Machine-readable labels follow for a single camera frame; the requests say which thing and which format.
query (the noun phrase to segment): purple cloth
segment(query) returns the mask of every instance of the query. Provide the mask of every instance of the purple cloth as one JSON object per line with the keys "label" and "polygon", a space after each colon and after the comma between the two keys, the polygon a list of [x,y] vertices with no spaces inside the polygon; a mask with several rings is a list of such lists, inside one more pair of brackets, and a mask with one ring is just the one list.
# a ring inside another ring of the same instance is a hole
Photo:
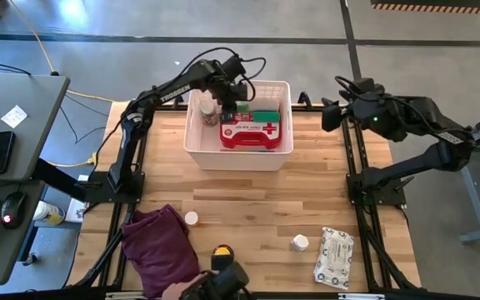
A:
{"label": "purple cloth", "polygon": [[153,212],[134,212],[122,233],[123,251],[140,274],[147,298],[160,297],[170,284],[189,282],[199,274],[188,227],[169,204]]}

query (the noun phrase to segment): white plastic bin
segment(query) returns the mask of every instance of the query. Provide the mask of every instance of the white plastic bin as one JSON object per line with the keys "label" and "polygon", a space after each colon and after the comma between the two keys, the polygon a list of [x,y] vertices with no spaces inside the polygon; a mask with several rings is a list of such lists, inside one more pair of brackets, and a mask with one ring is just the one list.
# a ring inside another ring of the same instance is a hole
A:
{"label": "white plastic bin", "polygon": [[212,100],[209,92],[191,91],[188,103],[184,149],[203,170],[277,171],[293,150],[292,106],[287,82],[252,81],[255,101],[279,101],[282,136],[275,152],[220,152],[220,126],[206,127],[199,116],[200,101]]}

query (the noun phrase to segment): wooden table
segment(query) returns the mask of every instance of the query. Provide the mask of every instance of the wooden table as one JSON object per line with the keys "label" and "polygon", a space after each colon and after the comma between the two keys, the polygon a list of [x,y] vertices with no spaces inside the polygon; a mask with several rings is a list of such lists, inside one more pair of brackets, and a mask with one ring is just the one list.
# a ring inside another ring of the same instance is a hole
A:
{"label": "wooden table", "polygon": [[[126,105],[112,105],[106,133],[113,130]],[[203,171],[183,149],[185,117],[185,112],[155,114],[143,164],[144,195],[137,209],[149,212],[169,203],[182,215],[196,211],[200,224],[192,228],[189,237],[201,269],[210,268],[211,251],[225,243],[234,249],[250,277],[247,288],[251,291],[341,292],[315,283],[313,269],[322,227],[358,235],[344,180],[348,165],[342,131],[324,132],[319,113],[295,112],[294,150],[280,172]],[[392,163],[384,139],[371,132],[364,132],[364,139],[372,166]],[[98,170],[107,170],[114,162],[120,140],[120,132],[108,140]],[[68,284],[81,279],[103,251],[112,210],[113,205],[105,203],[86,215]],[[379,216],[387,252],[407,278],[419,286],[413,246],[402,213],[394,207],[379,207]],[[311,243],[306,252],[290,248],[290,241],[299,233]],[[114,277],[118,254],[119,248],[112,256],[109,282]],[[378,259],[372,259],[381,282]],[[365,279],[361,245],[356,239],[349,291],[367,291]],[[142,289],[130,262],[123,289]]]}

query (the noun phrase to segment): concrete floor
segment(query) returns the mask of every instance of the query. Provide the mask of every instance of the concrete floor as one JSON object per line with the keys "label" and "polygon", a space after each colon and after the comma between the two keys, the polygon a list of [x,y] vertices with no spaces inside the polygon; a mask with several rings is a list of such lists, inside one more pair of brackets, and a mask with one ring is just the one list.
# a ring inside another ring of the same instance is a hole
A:
{"label": "concrete floor", "polygon": [[[170,79],[197,53],[222,46],[198,43],[199,37],[232,38],[227,46],[243,57],[266,57],[267,68],[259,78],[288,81],[294,98],[302,90],[312,99],[337,98],[334,76],[352,76],[348,45],[342,43],[346,32],[338,0],[133,0],[131,5],[93,0],[15,2],[45,37],[57,40],[77,34],[83,39],[45,45],[55,68],[71,78],[71,88],[84,93],[119,100],[133,98],[143,89]],[[427,95],[444,114],[460,123],[480,120],[480,47],[445,47],[442,43],[480,41],[480,15],[374,11],[365,0],[347,3],[356,39],[439,41],[434,47],[357,47],[364,77],[374,77],[390,93]],[[0,9],[0,38],[22,39],[0,40],[0,63],[47,74],[48,65],[37,43],[23,40],[31,36],[17,12],[4,1]],[[262,24],[249,23],[249,18]],[[101,36],[107,42],[87,42],[87,35]],[[135,37],[145,42],[135,42]],[[169,38],[169,42],[149,37]],[[181,43],[186,41],[183,38],[195,39]],[[221,59],[226,53],[213,56]],[[257,67],[250,66],[248,71]],[[108,112],[107,102],[75,98]],[[65,100],[62,105],[79,137],[105,124],[104,116],[74,102]],[[102,131],[95,132],[75,146],[59,114],[42,157],[60,163],[81,162],[97,148],[102,135]],[[392,156],[401,161],[419,154],[432,141],[409,137],[405,142],[391,143]],[[73,176],[87,171],[86,167],[69,170]],[[478,229],[460,175],[427,172],[405,190],[423,286],[480,296],[480,242],[463,246],[458,241],[459,233]],[[47,196],[65,197],[56,192]],[[30,267],[17,264],[9,282],[0,286],[0,293],[62,286],[75,237],[73,231],[42,229],[33,245],[42,262]]]}

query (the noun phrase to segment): white bottle cap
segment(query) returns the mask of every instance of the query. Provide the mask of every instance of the white bottle cap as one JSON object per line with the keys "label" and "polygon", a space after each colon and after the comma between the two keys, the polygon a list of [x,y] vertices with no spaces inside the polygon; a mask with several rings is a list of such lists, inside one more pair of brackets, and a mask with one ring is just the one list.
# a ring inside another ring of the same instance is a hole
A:
{"label": "white bottle cap", "polygon": [[308,248],[308,238],[305,237],[302,234],[298,234],[293,240],[292,240],[293,246],[296,248],[298,251],[305,251],[305,249]]}
{"label": "white bottle cap", "polygon": [[199,216],[197,212],[187,212],[187,214],[184,215],[184,222],[190,226],[198,225],[198,220]]}

